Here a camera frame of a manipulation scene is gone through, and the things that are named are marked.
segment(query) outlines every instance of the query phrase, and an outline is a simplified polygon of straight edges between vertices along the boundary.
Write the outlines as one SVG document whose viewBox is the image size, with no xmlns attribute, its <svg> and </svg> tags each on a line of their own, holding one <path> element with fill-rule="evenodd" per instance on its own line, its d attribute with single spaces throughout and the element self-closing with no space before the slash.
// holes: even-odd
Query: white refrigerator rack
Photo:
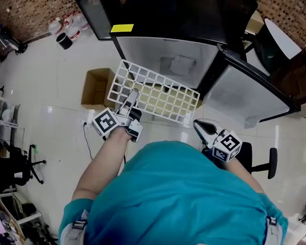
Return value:
<svg viewBox="0 0 306 245">
<path fill-rule="evenodd" d="M 199 93 L 140 65 L 122 60 L 108 99 L 121 104 L 134 88 L 139 90 L 135 109 L 189 125 Z"/>
</svg>

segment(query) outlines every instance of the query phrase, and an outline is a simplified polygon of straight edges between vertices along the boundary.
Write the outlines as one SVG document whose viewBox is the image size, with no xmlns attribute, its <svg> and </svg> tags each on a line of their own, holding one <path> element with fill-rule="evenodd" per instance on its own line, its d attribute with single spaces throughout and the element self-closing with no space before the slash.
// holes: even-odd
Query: hand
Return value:
<svg viewBox="0 0 306 245">
<path fill-rule="evenodd" d="M 129 141 L 131 138 L 132 136 L 126 132 L 126 127 L 124 126 L 118 126 L 117 128 L 113 129 L 109 135 L 109 139 L 116 141 Z"/>
</svg>

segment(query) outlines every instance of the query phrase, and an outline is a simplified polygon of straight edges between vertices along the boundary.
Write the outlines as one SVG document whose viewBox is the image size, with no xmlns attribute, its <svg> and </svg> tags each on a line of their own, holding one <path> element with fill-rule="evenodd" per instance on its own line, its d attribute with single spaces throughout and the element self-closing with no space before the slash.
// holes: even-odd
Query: white floor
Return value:
<svg viewBox="0 0 306 245">
<path fill-rule="evenodd" d="M 47 160 L 38 170 L 44 177 L 40 185 L 32 179 L 20 190 L 39 211 L 54 232 L 58 231 L 64 206 L 91 159 L 81 120 L 93 113 L 80 105 L 86 71 L 109 67 L 116 71 L 120 56 L 111 41 L 81 38 L 63 50 L 52 37 L 29 45 L 23 55 L 11 53 L 0 66 L 0 85 L 4 97 L 20 104 L 19 125 L 25 128 L 23 146 L 37 145 L 36 160 Z M 253 147 L 253 164 L 268 162 L 269 149 L 278 149 L 276 176 L 268 180 L 267 172 L 254 173 L 271 200 L 289 218 L 286 244 L 297 244 L 306 226 L 297 221 L 306 203 L 306 119 L 282 117 L 242 130 L 225 117 L 204 108 L 196 118 L 218 120 L 234 130 Z M 184 128 L 161 118 L 144 115 L 139 143 L 130 143 L 126 158 L 131 159 L 147 143 L 179 140 L 195 148 L 200 140 L 192 125 Z M 92 156 L 103 141 L 92 127 L 86 127 Z"/>
</svg>

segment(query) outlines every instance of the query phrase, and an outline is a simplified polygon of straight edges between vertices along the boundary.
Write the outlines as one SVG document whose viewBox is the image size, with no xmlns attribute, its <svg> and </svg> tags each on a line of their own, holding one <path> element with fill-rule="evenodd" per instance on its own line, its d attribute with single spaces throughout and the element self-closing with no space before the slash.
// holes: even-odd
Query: yellow sticky note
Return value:
<svg viewBox="0 0 306 245">
<path fill-rule="evenodd" d="M 115 24 L 112 26 L 111 33 L 117 33 L 117 32 L 131 32 L 133 29 L 133 24 Z"/>
</svg>

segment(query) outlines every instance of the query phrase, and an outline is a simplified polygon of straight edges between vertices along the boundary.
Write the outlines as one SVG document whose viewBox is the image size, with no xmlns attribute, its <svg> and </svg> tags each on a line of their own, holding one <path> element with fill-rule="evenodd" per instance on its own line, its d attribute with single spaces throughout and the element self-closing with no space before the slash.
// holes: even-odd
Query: black cup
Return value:
<svg viewBox="0 0 306 245">
<path fill-rule="evenodd" d="M 62 33 L 57 37 L 57 42 L 65 50 L 72 46 L 72 41 L 69 39 L 68 36 L 66 36 L 65 33 Z"/>
</svg>

